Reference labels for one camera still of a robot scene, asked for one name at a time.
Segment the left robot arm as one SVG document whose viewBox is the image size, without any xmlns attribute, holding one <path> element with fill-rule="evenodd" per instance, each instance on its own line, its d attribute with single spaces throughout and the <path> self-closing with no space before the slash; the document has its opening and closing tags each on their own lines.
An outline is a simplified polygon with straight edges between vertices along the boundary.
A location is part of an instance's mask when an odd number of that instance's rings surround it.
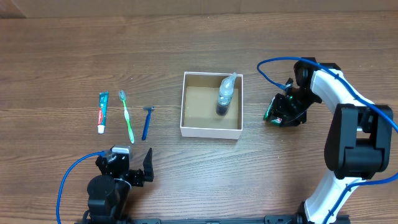
<svg viewBox="0 0 398 224">
<path fill-rule="evenodd" d="M 124 208 L 133 187 L 143 187 L 152 182 L 154 171 L 152 149 L 149 149 L 143 168 L 130 168 L 129 146 L 113 146 L 96 159 L 101 174 L 90 180 L 87 186 L 88 210 L 84 213 L 83 223 L 134 223 L 124 214 Z"/>
</svg>

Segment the clear bottle with dark liquid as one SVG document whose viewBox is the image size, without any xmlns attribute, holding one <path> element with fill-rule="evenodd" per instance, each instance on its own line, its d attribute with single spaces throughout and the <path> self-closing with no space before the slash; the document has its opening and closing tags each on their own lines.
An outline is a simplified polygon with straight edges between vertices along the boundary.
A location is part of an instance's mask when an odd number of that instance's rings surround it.
<svg viewBox="0 0 398 224">
<path fill-rule="evenodd" d="M 234 95 L 234 83 L 237 76 L 237 73 L 233 73 L 232 75 L 224 78 L 221 82 L 218 92 L 218 102 L 216 106 L 216 113 L 220 116 L 224 116 L 228 112 L 231 100 Z"/>
</svg>

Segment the green Dettol soap bar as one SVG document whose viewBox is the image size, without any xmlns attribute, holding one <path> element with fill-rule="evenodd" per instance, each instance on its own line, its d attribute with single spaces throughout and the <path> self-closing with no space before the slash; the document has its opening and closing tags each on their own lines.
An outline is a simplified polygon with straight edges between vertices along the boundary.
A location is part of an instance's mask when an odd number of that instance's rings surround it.
<svg viewBox="0 0 398 224">
<path fill-rule="evenodd" d="M 273 115 L 273 105 L 274 105 L 275 98 L 273 98 L 264 114 L 263 120 L 270 122 L 271 124 L 279 126 L 282 119 Z"/>
</svg>

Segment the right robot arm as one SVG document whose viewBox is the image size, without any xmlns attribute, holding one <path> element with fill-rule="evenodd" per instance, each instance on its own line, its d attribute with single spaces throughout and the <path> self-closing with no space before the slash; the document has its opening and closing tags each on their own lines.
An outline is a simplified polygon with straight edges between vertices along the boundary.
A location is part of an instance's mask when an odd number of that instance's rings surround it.
<svg viewBox="0 0 398 224">
<path fill-rule="evenodd" d="M 307 120 L 314 103 L 324 103 L 333 114 L 324 147 L 327 171 L 314 193 L 289 223 L 349 223 L 338 212 L 360 186 L 392 182 L 396 175 L 373 180 L 389 164 L 392 132 L 397 129 L 387 105 L 376 105 L 345 79 L 335 63 L 295 57 L 294 79 L 278 87 L 264 120 L 281 128 Z"/>
</svg>

